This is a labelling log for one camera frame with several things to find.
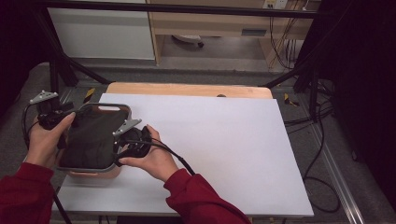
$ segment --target gray floor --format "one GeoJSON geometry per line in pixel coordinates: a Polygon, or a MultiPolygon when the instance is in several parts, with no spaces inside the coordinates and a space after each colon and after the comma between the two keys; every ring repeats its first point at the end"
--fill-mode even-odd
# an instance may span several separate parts
{"type": "MultiPolygon", "coordinates": [[[[132,82],[173,82],[194,84],[221,84],[221,85],[247,85],[257,86],[279,76],[282,72],[268,70],[261,54],[257,40],[225,37],[204,37],[205,46],[199,49],[194,45],[180,43],[171,37],[166,38],[163,49],[163,60],[158,66],[153,63],[132,62],[127,66],[97,66],[92,70],[103,77],[117,81],[132,82]]],[[[68,96],[76,106],[82,104],[89,87],[96,87],[92,100],[98,101],[106,86],[99,85],[79,76],[81,81],[76,88],[66,88],[70,91],[68,96]]],[[[292,101],[302,104],[306,102],[306,94],[295,94],[292,91],[294,79],[291,78],[280,87],[273,88],[273,95],[278,100],[279,108],[284,120],[300,119],[306,117],[303,106],[294,106],[284,103],[284,93],[290,95],[292,101]]],[[[21,98],[0,120],[0,176],[12,175],[18,169],[25,155],[25,146],[21,136],[21,112],[28,100],[36,96],[41,90],[48,90],[49,71],[46,66],[35,68],[24,88],[21,98]]],[[[327,117],[323,120],[326,144],[332,153],[346,183],[350,189],[361,215],[366,223],[396,223],[395,212],[376,185],[373,177],[364,163],[351,159],[351,151],[345,140],[336,117],[327,117]]],[[[288,132],[297,130],[299,126],[288,128],[288,132]]],[[[314,135],[313,126],[301,129],[290,134],[292,149],[301,173],[318,151],[318,140],[314,135]]],[[[332,183],[325,162],[319,158],[310,175],[332,183]]],[[[62,185],[64,174],[56,172],[52,179],[54,186],[62,185]]],[[[307,191],[312,202],[325,208],[335,206],[335,197],[329,189],[313,182],[306,183],[307,191]]],[[[347,213],[343,206],[336,213],[324,213],[314,208],[315,216],[303,219],[288,219],[287,223],[349,223],[347,213]]],[[[97,223],[95,216],[82,216],[70,214],[74,223],[97,223]]],[[[52,223],[62,223],[58,214],[53,214],[52,223]]],[[[254,223],[281,223],[281,217],[274,217],[274,222],[269,218],[256,218],[254,223]]]]}

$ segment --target red jacket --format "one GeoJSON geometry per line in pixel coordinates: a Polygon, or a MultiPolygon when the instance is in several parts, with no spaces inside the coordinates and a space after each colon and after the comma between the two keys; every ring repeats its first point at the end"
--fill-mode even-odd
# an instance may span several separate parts
{"type": "MultiPolygon", "coordinates": [[[[53,171],[24,162],[14,176],[0,180],[0,223],[50,223],[53,171]]],[[[166,199],[185,224],[250,223],[235,206],[222,200],[201,175],[185,169],[174,173],[164,187],[166,199]]]]}

